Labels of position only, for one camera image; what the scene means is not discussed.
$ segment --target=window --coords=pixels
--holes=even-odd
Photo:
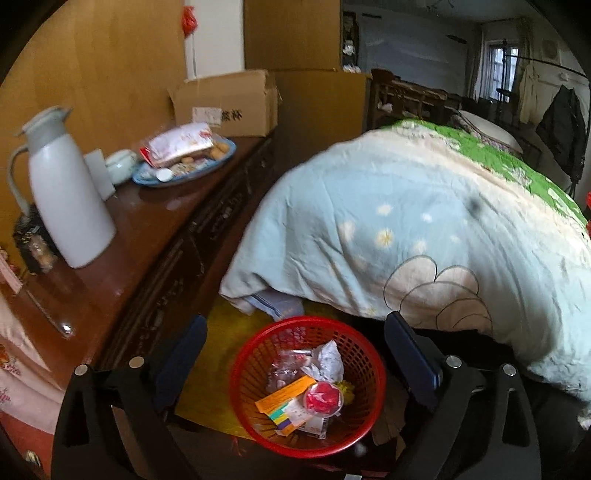
[[[510,55],[519,55],[519,49],[514,46],[508,46]],[[507,58],[508,74],[505,75],[505,82],[503,85],[503,46],[499,44],[489,45],[488,47],[488,78],[486,79],[486,93],[490,100],[500,100],[501,95],[497,92],[497,88],[511,90],[513,88],[513,80],[515,79],[515,66],[517,59],[513,57]],[[509,101],[507,97],[503,97],[504,101]]]

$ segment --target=white thermos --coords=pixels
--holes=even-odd
[[[17,155],[29,152],[29,180],[41,219],[72,268],[88,265],[115,236],[115,224],[95,189],[80,149],[66,131],[71,110],[51,107],[23,126],[27,144],[8,161],[8,184],[25,216],[29,204],[14,183]]]

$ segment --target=blue plate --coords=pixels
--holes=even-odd
[[[224,165],[224,163],[226,163],[232,157],[232,155],[234,155],[234,153],[236,153],[236,144],[232,140],[228,140],[227,138],[219,138],[218,140],[229,145],[230,150],[228,150],[228,153],[226,153],[226,155],[224,155],[224,157],[220,160],[212,160],[211,158],[206,159],[205,163],[198,170],[192,171],[191,173],[187,173],[185,175],[179,175],[170,181],[159,181],[151,173],[156,172],[157,169],[150,167],[150,165],[148,165],[146,162],[142,162],[141,165],[135,170],[131,179],[138,185],[156,189],[163,187],[173,187],[187,181],[199,179],[208,173],[217,170],[219,167]]]

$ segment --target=thermos handle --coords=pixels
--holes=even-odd
[[[12,195],[16,199],[18,206],[21,208],[22,214],[25,217],[30,216],[31,206],[29,205],[29,202],[25,199],[25,197],[22,196],[22,193],[18,189],[17,184],[14,182],[14,161],[17,156],[19,156],[21,153],[25,153],[28,150],[29,147],[27,145],[21,145],[20,147],[18,147],[14,152],[12,152],[12,155],[10,155],[7,165],[8,188],[12,192]]]

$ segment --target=red decoration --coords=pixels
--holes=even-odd
[[[183,33],[187,38],[197,28],[197,19],[193,14],[195,7],[184,7],[183,8]]]

